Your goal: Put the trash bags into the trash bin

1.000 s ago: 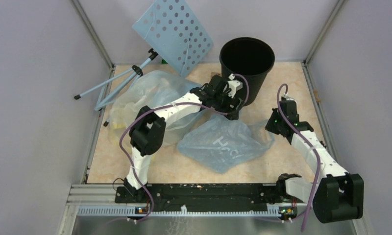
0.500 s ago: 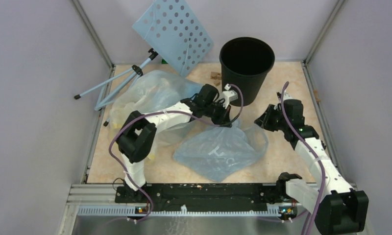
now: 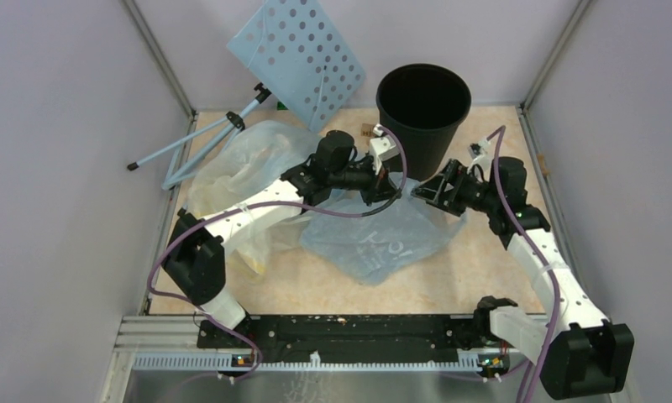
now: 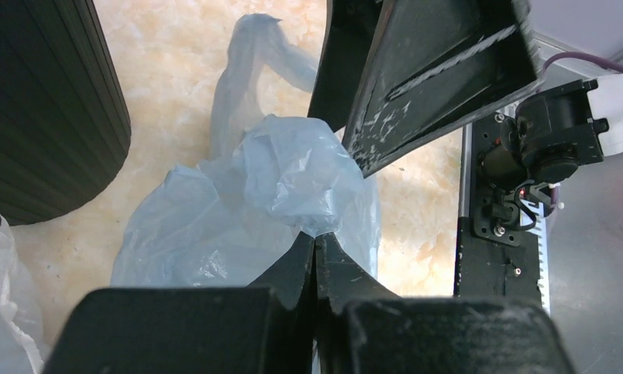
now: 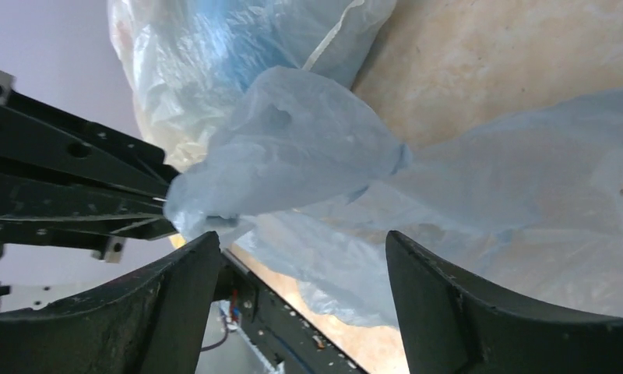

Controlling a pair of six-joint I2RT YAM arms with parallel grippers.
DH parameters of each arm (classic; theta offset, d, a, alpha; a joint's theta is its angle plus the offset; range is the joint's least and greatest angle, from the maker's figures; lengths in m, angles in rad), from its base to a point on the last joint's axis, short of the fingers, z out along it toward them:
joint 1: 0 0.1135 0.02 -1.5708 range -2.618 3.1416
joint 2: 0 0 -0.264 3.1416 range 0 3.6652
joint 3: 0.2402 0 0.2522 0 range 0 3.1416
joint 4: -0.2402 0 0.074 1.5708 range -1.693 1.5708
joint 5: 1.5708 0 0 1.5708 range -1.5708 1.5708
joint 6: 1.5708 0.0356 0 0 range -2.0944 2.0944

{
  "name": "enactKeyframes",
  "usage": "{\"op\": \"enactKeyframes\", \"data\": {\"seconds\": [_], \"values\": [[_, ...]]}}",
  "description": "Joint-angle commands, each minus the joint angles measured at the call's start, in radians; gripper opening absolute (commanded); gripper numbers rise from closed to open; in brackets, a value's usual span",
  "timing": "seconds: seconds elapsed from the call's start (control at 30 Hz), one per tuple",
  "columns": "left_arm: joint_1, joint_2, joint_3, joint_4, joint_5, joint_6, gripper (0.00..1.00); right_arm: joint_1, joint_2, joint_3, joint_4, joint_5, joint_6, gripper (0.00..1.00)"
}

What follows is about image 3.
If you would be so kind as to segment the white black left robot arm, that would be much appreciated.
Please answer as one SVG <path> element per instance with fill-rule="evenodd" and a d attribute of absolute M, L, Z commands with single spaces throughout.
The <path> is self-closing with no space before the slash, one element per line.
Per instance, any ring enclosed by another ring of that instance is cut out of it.
<path fill-rule="evenodd" d="M 244 201 L 204 217 L 182 213 L 165 252 L 157 259 L 178 286 L 185 301 L 218 324 L 217 335 L 229 347 L 244 344 L 249 336 L 246 310 L 226 286 L 226 258 L 250 237 L 277 223 L 318 212 L 334 190 L 357 191 L 363 203 L 378 206 L 365 212 L 375 215 L 402 195 L 404 185 L 394 185 L 390 167 L 407 160 L 401 142 L 381 125 L 362 159 L 357 157 L 354 138 L 339 130 L 322 137 L 316 150 L 299 165 L 283 172 L 265 189 Z"/>

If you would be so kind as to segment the translucent yellowish trash bag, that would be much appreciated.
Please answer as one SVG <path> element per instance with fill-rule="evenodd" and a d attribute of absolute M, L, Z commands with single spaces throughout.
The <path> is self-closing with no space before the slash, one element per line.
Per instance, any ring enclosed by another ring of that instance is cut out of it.
<path fill-rule="evenodd" d="M 321 136 L 273 120 L 259 122 L 227 142 L 196 176 L 187 192 L 187 211 L 204 217 L 264 190 L 281 174 L 315 152 Z M 250 233 L 228 255 L 228 264 L 256 279 L 276 252 L 297 247 L 312 216 L 304 214 L 259 233 Z"/>

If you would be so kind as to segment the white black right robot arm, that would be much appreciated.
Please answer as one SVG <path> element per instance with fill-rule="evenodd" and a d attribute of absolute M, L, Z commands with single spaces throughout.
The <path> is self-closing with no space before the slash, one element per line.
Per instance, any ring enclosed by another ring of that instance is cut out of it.
<path fill-rule="evenodd" d="M 551 226 L 528 203 L 528 173 L 517 158 L 500 157 L 487 181 L 458 160 L 412 190 L 412 196 L 441 211 L 461 216 L 484 213 L 503 248 L 525 270 L 548 315 L 543 324 L 515 302 L 484 297 L 472 323 L 475 340 L 494 346 L 501 339 L 532 364 L 530 374 L 550 398 L 564 400 L 623 390 L 634 336 L 592 302 L 566 264 Z"/>

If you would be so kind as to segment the light blue trash bag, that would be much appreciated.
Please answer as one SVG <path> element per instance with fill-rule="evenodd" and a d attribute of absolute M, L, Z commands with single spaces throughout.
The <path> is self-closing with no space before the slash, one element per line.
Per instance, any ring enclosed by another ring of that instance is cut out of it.
<path fill-rule="evenodd" d="M 361 284 L 378 285 L 407 265 L 450 244 L 467 216 L 451 216 L 411 195 L 419 184 L 406 181 L 403 196 L 385 211 L 362 218 L 316 214 L 300 245 Z"/>

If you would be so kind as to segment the black plastic trash bin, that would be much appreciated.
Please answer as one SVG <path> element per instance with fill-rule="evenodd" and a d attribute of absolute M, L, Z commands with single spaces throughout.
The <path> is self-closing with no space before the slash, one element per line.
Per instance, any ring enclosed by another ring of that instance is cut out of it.
<path fill-rule="evenodd" d="M 432 64 L 403 65 L 387 73 L 375 95 L 379 124 L 400 140 L 407 177 L 424 181 L 438 171 L 472 95 L 455 72 Z"/>

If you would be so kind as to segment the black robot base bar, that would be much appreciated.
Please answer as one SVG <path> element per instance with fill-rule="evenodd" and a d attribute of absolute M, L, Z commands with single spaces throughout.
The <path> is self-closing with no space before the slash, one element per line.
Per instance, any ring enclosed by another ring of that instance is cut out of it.
<path fill-rule="evenodd" d="M 469 351 L 509 353 L 471 315 L 262 315 L 246 317 L 230 335 L 207 320 L 197 347 L 249 348 L 266 364 L 300 363 L 318 353 L 326 364 L 454 363 Z"/>

